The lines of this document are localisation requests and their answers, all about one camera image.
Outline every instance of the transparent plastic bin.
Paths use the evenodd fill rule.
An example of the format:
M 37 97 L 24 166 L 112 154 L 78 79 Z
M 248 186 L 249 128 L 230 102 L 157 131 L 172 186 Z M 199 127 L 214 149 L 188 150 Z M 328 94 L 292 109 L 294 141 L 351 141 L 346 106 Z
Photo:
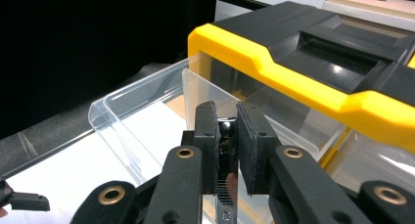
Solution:
M 351 130 L 326 171 L 339 184 L 359 191 L 366 181 L 387 181 L 415 194 L 415 156 Z
M 223 78 L 213 83 L 209 74 Z M 224 79 L 227 75 L 235 81 L 233 84 Z M 236 116 L 238 101 L 256 104 L 283 145 L 302 147 L 316 160 L 345 130 L 335 120 L 255 80 L 240 73 L 236 76 L 231 67 L 205 54 L 166 67 L 97 100 L 91 105 L 89 121 L 141 184 L 161 173 L 168 151 L 180 145 L 183 130 L 194 129 L 196 106 L 206 101 L 215 102 L 218 117 Z M 243 205 L 239 204 L 238 221 L 272 222 L 267 196 L 247 196 L 241 174 L 239 199 Z M 204 207 L 213 204 L 212 197 L 204 199 Z M 205 216 L 214 220 L 214 214 L 205 212 Z

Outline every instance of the white table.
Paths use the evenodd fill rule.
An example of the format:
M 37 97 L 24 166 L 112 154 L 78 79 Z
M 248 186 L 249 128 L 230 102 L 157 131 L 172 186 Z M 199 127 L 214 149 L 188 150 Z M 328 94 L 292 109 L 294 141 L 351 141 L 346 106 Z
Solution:
M 7 179 L 9 185 L 22 193 L 45 196 L 51 210 L 12 210 L 0 223 L 70 223 L 73 215 L 98 186 L 112 181 L 125 181 L 137 186 L 109 146 L 93 133 L 56 155 Z
M 415 31 L 414 1 L 326 0 L 323 9 L 375 24 Z

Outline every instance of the yellow trim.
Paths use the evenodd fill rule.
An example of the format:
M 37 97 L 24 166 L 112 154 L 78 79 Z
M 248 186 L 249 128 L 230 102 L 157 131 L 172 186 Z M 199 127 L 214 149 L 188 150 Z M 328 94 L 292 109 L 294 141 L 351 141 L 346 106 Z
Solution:
M 339 140 L 336 142 L 336 144 L 327 150 L 326 154 L 320 159 L 320 165 L 322 168 L 326 169 L 329 166 L 330 162 L 336 156 L 337 151 L 339 150 L 339 146 L 345 140 L 350 130 L 351 128 L 346 128 L 343 134 L 339 137 Z
M 273 62 L 251 40 L 205 24 L 189 35 L 189 57 L 214 57 L 383 144 L 415 153 L 415 108 L 374 91 L 347 95 Z
M 408 67 L 415 68 L 415 54 L 409 60 Z

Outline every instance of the plastic container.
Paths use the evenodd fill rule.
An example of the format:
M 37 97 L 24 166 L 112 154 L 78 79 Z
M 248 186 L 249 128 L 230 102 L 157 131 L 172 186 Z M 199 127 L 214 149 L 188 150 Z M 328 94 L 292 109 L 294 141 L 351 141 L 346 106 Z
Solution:
M 190 70 L 194 66 L 202 67 L 204 73 Z M 215 101 L 218 117 L 236 116 L 236 104 L 240 100 L 256 104 L 263 109 L 284 145 L 303 147 L 316 160 L 345 129 L 335 120 L 253 79 L 247 80 L 246 76 L 241 80 L 248 87 L 255 86 L 250 88 L 249 96 L 225 91 L 226 86 L 220 88 L 220 81 L 216 85 L 203 78 L 207 70 L 218 71 L 217 68 L 224 72 L 232 69 L 202 53 L 114 91 L 91 105 L 91 125 L 139 184 L 161 172 L 168 151 L 180 145 L 182 131 L 194 129 L 196 106 L 206 101 Z M 239 221 L 271 222 L 267 196 L 248 197 L 243 180 L 239 181 L 240 199 L 245 204 L 238 212 Z M 205 202 L 214 203 L 211 198 Z
M 339 184 L 359 191 L 365 181 L 394 183 L 415 194 L 415 156 L 407 151 L 379 144 L 351 130 L 326 171 Z

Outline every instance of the screw hole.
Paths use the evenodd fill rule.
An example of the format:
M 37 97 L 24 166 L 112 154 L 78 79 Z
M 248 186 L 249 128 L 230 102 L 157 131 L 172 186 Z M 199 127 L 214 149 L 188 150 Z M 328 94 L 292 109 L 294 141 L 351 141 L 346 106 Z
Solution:
M 289 149 L 284 150 L 284 154 L 285 154 L 287 157 L 293 157 L 293 158 L 299 158 L 299 157 L 302 157 L 302 152 L 300 152 L 300 151 L 299 151 L 299 150 L 297 150 L 297 149 L 293 149 L 293 148 L 289 148 Z
M 337 223 L 340 223 L 340 224 L 350 224 L 351 223 L 351 218 L 344 212 L 334 211 L 332 213 L 332 216 L 336 220 Z
M 406 197 L 395 189 L 389 187 L 375 187 L 376 196 L 385 202 L 395 205 L 403 205 L 407 203 Z
M 105 198 L 107 199 L 114 199 L 117 196 L 119 196 L 119 191 L 109 191 L 108 193 L 105 194 Z
M 173 210 L 166 212 L 161 218 L 164 224 L 176 224 L 179 219 L 180 215 Z
M 113 186 L 100 193 L 98 201 L 103 205 L 110 205 L 121 201 L 125 195 L 125 190 L 121 186 Z
M 182 158 L 192 157 L 193 154 L 194 154 L 194 152 L 190 149 L 180 149 L 179 151 L 176 152 L 176 155 L 178 157 L 182 157 Z

